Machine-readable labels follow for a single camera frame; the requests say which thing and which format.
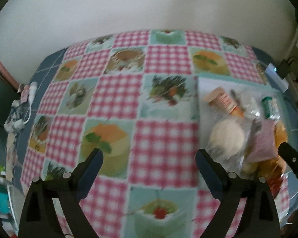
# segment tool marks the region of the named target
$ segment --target green leaf illustration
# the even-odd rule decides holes
[[[217,62],[214,61],[214,60],[212,60],[212,59],[208,59],[207,61],[208,61],[209,63],[212,63],[212,64],[214,64],[214,65],[217,65]]]
[[[194,55],[193,57],[195,59],[202,60],[202,61],[205,61],[207,59],[207,57],[204,55]]]
[[[111,145],[107,141],[101,141],[98,143],[98,148],[107,154],[111,153]]]
[[[70,68],[66,67],[66,66],[63,66],[61,69],[60,69],[62,72],[69,72],[70,71]]]
[[[85,136],[85,139],[87,139],[89,142],[92,142],[92,143],[98,143],[100,141],[100,136],[98,136],[95,133],[91,132],[91,133],[88,133]]]

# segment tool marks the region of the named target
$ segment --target pink gingham pattern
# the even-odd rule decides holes
[[[63,57],[63,61],[83,55],[85,53],[87,45],[88,41],[71,46],[69,49],[67,49]]]
[[[80,206],[100,237],[119,238],[124,216],[127,183],[98,176]]]
[[[149,30],[122,32],[116,36],[112,47],[146,46],[149,41],[149,36]]]
[[[108,63],[110,50],[96,51],[82,57],[72,79],[99,77]]]
[[[197,187],[198,169],[194,155],[199,149],[198,123],[142,118],[139,112],[142,109],[139,106],[142,101],[141,87],[145,86],[146,74],[161,74],[162,77],[167,77],[168,74],[193,75],[188,54],[190,47],[221,51],[216,36],[200,31],[185,33],[186,45],[149,45],[150,31],[144,30],[118,34],[113,41],[114,50],[104,48],[87,54],[88,42],[70,47],[63,61],[79,56],[80,62],[70,80],[50,84],[41,100],[38,113],[56,115],[49,130],[45,155],[31,148],[27,149],[21,174],[22,185],[29,187],[32,178],[40,175],[44,157],[55,160],[67,168],[74,168],[78,163],[83,130],[89,120],[87,118],[100,118],[101,121],[108,119],[109,124],[132,122],[131,149],[124,175],[126,179],[98,176],[87,198],[80,202],[83,212],[100,237],[123,236],[121,234],[125,228],[125,220],[128,219],[126,206],[131,187],[145,187],[148,190],[153,186],[172,189]],[[110,55],[117,51],[117,47],[119,50],[140,47],[145,53],[143,71],[104,75]],[[233,77],[261,83],[254,64],[256,56],[251,47],[245,46],[245,49],[247,55],[239,56],[234,51],[222,51],[223,57]],[[98,78],[98,82],[86,114],[62,115],[57,112],[71,81],[94,77]],[[197,197],[190,205],[195,208],[191,233],[192,237],[198,238],[220,203],[208,191],[195,190],[194,194]],[[289,194],[286,178],[275,203],[279,215],[288,213]],[[227,237],[234,235],[244,206],[245,200],[241,200]],[[70,233],[63,216],[59,216],[59,222],[62,230]]]
[[[188,46],[221,50],[219,39],[213,34],[187,30],[186,38]]]
[[[195,187],[198,124],[138,120],[130,154],[129,182]]]
[[[186,46],[148,46],[145,73],[191,74]]]
[[[232,224],[227,231],[226,238],[231,238],[237,231],[238,225],[241,221],[246,199],[241,199],[237,207],[236,214],[233,218]],[[213,198],[209,191],[198,191],[198,203],[196,204],[196,217],[194,219],[193,237],[200,238],[205,231],[210,221],[212,220],[215,212],[220,206],[220,202]]]
[[[275,198],[275,204],[279,219],[285,217],[289,210],[289,192],[288,192],[288,179],[286,175],[283,177],[283,182],[280,187],[280,191]]]
[[[49,131],[45,156],[74,168],[85,117],[57,115]]]
[[[250,58],[253,61],[257,61],[257,57],[256,57],[252,47],[249,47],[249,46],[244,46],[244,47],[246,49],[248,58]]]
[[[44,154],[27,148],[21,173],[21,182],[27,187],[30,187],[33,177],[41,175],[43,161]]]
[[[234,78],[262,83],[255,65],[253,65],[252,61],[249,58],[230,53],[224,53],[224,55],[229,70],[231,71]]]
[[[57,216],[58,222],[60,223],[60,226],[62,228],[63,234],[72,234],[72,232],[67,224],[66,218],[64,216],[60,216],[60,215],[56,215],[56,216]]]
[[[69,82],[56,82],[48,86],[37,113],[55,115]]]
[[[89,117],[137,117],[142,74],[102,76],[91,99]]]

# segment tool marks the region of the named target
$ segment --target cloth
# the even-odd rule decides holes
[[[200,31],[130,31],[75,44],[37,111],[21,174],[24,191],[34,177],[72,171],[100,148],[103,166],[80,202],[99,236],[199,237],[219,202],[199,189],[196,74],[263,83],[256,64],[251,47]],[[241,200],[227,237],[244,206]],[[287,207],[282,203],[279,211]]]

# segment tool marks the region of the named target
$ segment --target checkered tablecloth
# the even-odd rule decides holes
[[[199,149],[195,76],[201,71],[193,57],[202,51],[199,58],[205,59],[203,52],[212,52],[226,62],[231,76],[262,83],[251,47],[234,44],[238,46],[200,31],[143,30],[70,47],[37,111],[34,126],[45,116],[49,119],[48,134],[43,153],[36,147],[41,143],[32,146],[29,142],[22,186],[28,188],[34,177],[46,176],[50,164],[72,171],[84,160],[83,140],[91,129],[120,129],[118,138],[109,137],[106,128],[101,135],[111,142],[115,153],[124,151],[117,159],[115,155],[106,158],[113,160],[119,171],[112,174],[104,170],[80,202],[91,226],[100,237],[139,237],[146,228],[139,225],[139,210],[160,196],[174,203],[182,214],[177,223],[185,228],[177,235],[200,237],[220,203],[210,192],[199,189],[194,160]],[[77,64],[71,73],[63,66],[73,59]],[[172,79],[183,83],[162,92],[162,83],[168,85]],[[85,88],[86,98],[73,109],[69,97],[78,87]],[[288,212],[286,178],[276,201],[280,216]],[[234,236],[244,206],[242,199],[227,237]],[[66,219],[57,212],[62,230],[70,233]]]

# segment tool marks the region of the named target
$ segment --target mint leaf illustration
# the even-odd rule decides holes
[[[100,136],[98,136],[95,133],[91,132],[91,133],[88,133],[85,136],[85,139],[87,139],[89,142],[92,142],[92,143],[98,143],[100,141]]]
[[[98,148],[107,154],[111,153],[111,145],[107,141],[101,141],[98,143]]]
[[[214,65],[217,65],[217,62],[214,61],[214,60],[212,60],[212,59],[208,59],[207,61],[208,61],[209,63],[212,63],[212,64],[214,64]]]
[[[203,61],[205,61],[205,60],[207,59],[207,57],[204,56],[204,55],[194,55],[193,57],[194,57],[195,59],[203,60]]]

